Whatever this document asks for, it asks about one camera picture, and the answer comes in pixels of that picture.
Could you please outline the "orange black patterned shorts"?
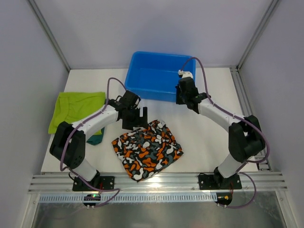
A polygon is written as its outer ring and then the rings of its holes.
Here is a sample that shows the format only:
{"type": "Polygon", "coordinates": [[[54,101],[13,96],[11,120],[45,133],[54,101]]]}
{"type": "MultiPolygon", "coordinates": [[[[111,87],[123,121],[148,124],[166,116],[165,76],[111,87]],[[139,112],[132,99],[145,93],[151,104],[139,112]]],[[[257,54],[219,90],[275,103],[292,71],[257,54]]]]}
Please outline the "orange black patterned shorts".
{"type": "Polygon", "coordinates": [[[148,128],[124,133],[112,141],[112,147],[127,175],[140,182],[168,168],[184,155],[167,124],[154,120],[148,128]]]}

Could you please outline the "dark green shorts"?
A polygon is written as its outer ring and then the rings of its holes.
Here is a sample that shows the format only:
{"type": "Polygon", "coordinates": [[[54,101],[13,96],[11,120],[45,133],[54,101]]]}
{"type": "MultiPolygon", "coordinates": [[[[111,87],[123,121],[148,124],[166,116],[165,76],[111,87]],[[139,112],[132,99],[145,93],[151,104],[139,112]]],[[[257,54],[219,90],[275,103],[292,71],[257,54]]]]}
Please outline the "dark green shorts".
{"type": "Polygon", "coordinates": [[[104,131],[105,129],[102,128],[100,131],[92,135],[86,142],[93,146],[100,144],[104,137],[104,131]]]}

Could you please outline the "lime green shorts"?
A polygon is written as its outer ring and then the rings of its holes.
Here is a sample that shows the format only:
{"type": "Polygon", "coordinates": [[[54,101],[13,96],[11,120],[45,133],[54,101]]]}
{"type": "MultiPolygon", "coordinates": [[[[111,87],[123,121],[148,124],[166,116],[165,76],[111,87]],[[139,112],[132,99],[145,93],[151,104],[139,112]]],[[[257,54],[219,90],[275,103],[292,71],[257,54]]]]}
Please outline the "lime green shorts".
{"type": "Polygon", "coordinates": [[[104,103],[104,92],[60,92],[49,124],[48,134],[54,134],[62,122],[71,124],[93,114],[104,103]]]}

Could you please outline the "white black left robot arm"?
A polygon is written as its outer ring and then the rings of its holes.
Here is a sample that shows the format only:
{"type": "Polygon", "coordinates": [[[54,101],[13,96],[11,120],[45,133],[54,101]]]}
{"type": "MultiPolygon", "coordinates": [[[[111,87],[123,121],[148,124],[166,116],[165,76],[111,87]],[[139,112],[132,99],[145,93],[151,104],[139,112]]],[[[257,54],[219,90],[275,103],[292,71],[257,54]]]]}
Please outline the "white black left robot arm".
{"type": "Polygon", "coordinates": [[[127,90],[123,96],[107,99],[101,109],[81,119],[67,123],[63,121],[57,127],[49,152],[60,162],[61,171],[69,169],[91,190],[101,190],[102,178],[85,158],[86,142],[102,128],[122,121],[122,128],[148,128],[148,108],[140,108],[141,99],[127,90]]]}

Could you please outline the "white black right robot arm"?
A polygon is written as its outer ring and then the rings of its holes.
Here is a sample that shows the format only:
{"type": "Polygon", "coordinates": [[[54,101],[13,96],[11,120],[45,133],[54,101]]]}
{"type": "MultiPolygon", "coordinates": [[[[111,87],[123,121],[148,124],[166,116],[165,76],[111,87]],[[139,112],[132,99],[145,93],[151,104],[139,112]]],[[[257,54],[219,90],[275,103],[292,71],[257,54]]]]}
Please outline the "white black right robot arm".
{"type": "Polygon", "coordinates": [[[176,86],[176,104],[211,119],[228,133],[226,159],[214,169],[213,183],[218,189],[227,189],[237,172],[248,159],[265,149],[266,142],[261,135],[258,119],[251,115],[237,116],[210,101],[206,93],[199,93],[194,79],[182,76],[176,86]]]}

